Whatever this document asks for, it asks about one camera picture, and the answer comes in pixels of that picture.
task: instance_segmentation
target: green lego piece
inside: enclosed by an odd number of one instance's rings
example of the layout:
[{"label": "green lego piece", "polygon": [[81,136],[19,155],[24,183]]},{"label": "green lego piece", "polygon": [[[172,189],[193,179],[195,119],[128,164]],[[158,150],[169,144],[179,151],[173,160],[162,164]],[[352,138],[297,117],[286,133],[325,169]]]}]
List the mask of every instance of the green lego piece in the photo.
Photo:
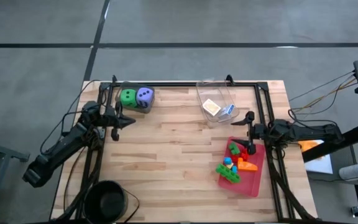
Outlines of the green lego piece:
[{"label": "green lego piece", "polygon": [[231,183],[239,183],[241,181],[240,176],[238,174],[234,173],[223,164],[218,164],[215,171],[218,174],[221,174],[224,178],[226,178]]},{"label": "green lego piece", "polygon": [[126,89],[122,90],[120,94],[121,103],[124,106],[131,108],[136,107],[136,90]]},{"label": "green lego piece", "polygon": [[240,154],[240,149],[237,147],[237,145],[234,142],[230,143],[229,149],[232,155]]}]

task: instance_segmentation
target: blue lego piece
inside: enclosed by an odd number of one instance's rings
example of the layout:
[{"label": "blue lego piece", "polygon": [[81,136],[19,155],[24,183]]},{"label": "blue lego piece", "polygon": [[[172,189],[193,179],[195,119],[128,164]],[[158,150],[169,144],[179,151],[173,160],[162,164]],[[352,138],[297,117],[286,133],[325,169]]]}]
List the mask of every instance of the blue lego piece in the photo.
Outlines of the blue lego piece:
[{"label": "blue lego piece", "polygon": [[231,170],[233,171],[233,173],[238,173],[238,168],[236,167],[236,166],[233,166],[232,168],[231,168]]},{"label": "blue lego piece", "polygon": [[230,165],[232,164],[231,158],[230,157],[225,157],[223,159],[224,165]]}]

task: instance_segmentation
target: black pot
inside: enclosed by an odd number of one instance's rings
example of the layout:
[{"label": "black pot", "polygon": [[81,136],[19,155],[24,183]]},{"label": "black pot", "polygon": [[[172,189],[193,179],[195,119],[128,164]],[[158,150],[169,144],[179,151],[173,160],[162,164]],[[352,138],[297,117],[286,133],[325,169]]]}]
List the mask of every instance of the black pot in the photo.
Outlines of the black pot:
[{"label": "black pot", "polygon": [[125,214],[127,206],[124,189],[115,181],[104,180],[86,194],[83,214],[92,224],[114,223]]}]

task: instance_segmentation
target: transparent plastic bowl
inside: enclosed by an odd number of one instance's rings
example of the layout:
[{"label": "transparent plastic bowl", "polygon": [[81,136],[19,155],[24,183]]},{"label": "transparent plastic bowl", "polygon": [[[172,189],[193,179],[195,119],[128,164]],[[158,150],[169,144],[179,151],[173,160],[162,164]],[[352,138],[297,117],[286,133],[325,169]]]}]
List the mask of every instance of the transparent plastic bowl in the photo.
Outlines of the transparent plastic bowl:
[{"label": "transparent plastic bowl", "polygon": [[[222,124],[229,124],[236,116],[239,115],[239,110],[236,108],[236,105],[231,98],[226,81],[217,81],[213,78],[202,80],[196,83],[196,89],[201,110],[203,111],[204,117],[207,120],[207,124],[210,128],[214,128]],[[221,107],[221,110],[215,116],[212,116],[203,108],[203,103],[208,99],[212,100],[214,103]],[[234,109],[232,110],[231,114],[219,116],[223,108],[229,105],[234,105]]]}]

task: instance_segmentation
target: red lego piece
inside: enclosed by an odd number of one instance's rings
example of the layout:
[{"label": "red lego piece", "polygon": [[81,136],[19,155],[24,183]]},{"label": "red lego piece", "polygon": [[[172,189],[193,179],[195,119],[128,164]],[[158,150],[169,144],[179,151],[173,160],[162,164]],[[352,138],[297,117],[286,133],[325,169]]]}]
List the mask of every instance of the red lego piece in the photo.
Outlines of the red lego piece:
[{"label": "red lego piece", "polygon": [[248,153],[241,153],[241,158],[244,160],[244,161],[247,161],[248,160],[248,157],[249,157],[249,155],[248,155]]},{"label": "red lego piece", "polygon": [[232,155],[230,154],[230,158],[231,158],[231,161],[237,163],[237,161],[239,160],[239,157],[238,156],[235,156],[235,155]]}]

